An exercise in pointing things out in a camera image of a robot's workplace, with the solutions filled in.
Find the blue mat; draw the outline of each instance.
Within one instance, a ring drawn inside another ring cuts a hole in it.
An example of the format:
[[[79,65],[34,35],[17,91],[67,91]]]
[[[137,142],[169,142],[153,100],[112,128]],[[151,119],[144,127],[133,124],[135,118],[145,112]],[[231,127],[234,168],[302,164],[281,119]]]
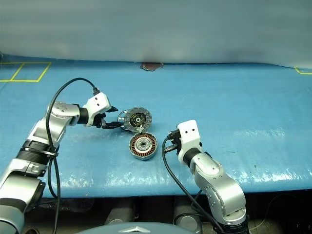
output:
[[[52,64],[39,82],[0,82],[0,172],[43,117],[56,90],[84,77],[119,112],[147,108],[153,116],[148,132],[159,145],[178,123],[197,120],[203,149],[222,162],[244,192],[312,188],[312,76],[265,64],[165,64],[147,72],[126,62],[5,61]],[[14,80],[38,79],[46,66],[25,64]],[[0,80],[10,80],[19,67],[0,65]],[[76,82],[59,100],[83,105],[91,96],[88,84]],[[106,120],[117,115],[108,113]],[[182,194],[163,165],[160,147],[152,159],[137,160],[128,150],[131,136],[121,129],[68,127],[58,156],[62,197]],[[173,152],[167,157],[177,177],[196,193],[187,166]],[[44,196],[50,196],[48,189]]]

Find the wrinkled blue cover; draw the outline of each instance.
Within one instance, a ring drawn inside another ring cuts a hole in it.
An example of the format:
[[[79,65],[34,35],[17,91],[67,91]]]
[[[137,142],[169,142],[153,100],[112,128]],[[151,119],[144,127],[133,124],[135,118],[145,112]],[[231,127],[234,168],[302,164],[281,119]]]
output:
[[[153,116],[148,131],[159,145],[178,123],[197,120],[203,149],[245,192],[312,188],[312,76],[265,64],[166,64],[146,72],[138,63],[51,61],[39,83],[0,83],[0,172],[56,90],[84,77],[120,111],[147,108]],[[0,79],[7,78],[3,70]],[[18,76],[33,78],[38,71],[26,69]],[[91,91],[77,82],[59,100],[83,105]],[[108,113],[106,120],[117,115]],[[182,194],[163,165],[160,147],[152,159],[137,160],[128,150],[131,136],[121,129],[68,127],[58,157],[62,197]],[[175,153],[167,157],[187,189],[197,192],[189,169]],[[48,189],[44,195],[50,196]]]

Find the robotic arm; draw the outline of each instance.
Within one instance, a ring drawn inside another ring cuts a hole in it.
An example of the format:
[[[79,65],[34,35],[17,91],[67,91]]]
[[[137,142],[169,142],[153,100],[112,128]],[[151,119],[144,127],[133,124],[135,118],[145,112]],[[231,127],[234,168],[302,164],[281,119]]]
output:
[[[119,127],[122,125],[119,122],[106,123],[104,120],[105,112],[112,111],[117,109],[111,106],[102,92],[90,98],[82,108],[77,104],[55,102],[49,120],[53,146],[59,146],[67,126]],[[45,175],[49,160],[57,156],[57,152],[50,149],[46,118],[47,114],[35,124],[18,155],[0,178],[0,233],[20,234],[24,226],[24,213],[42,197],[45,183],[38,177]]]
[[[245,196],[239,184],[230,178],[222,164],[203,152],[195,120],[181,123],[169,133],[173,143],[165,149],[177,149],[178,159],[188,165],[197,186],[205,192],[214,219],[225,233],[248,234]]]

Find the white backdrop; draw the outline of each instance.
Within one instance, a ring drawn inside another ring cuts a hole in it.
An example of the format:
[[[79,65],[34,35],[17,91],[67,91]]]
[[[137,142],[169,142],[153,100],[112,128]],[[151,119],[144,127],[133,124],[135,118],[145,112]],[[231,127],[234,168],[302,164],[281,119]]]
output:
[[[0,51],[312,68],[312,0],[0,0]]]

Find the yellow tape line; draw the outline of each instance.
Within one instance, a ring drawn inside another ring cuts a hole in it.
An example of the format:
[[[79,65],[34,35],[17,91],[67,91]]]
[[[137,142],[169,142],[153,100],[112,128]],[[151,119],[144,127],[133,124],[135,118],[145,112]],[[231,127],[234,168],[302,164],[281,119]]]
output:
[[[49,70],[52,63],[51,62],[0,62],[0,65],[2,64],[21,64],[21,65],[18,68],[18,70],[12,75],[11,79],[0,79],[0,82],[39,82],[44,76],[44,74]],[[43,72],[38,77],[38,79],[14,79],[25,64],[48,64],[48,65],[43,70]]]
[[[301,72],[297,67],[294,67],[294,69],[301,75],[312,75],[312,72]]]

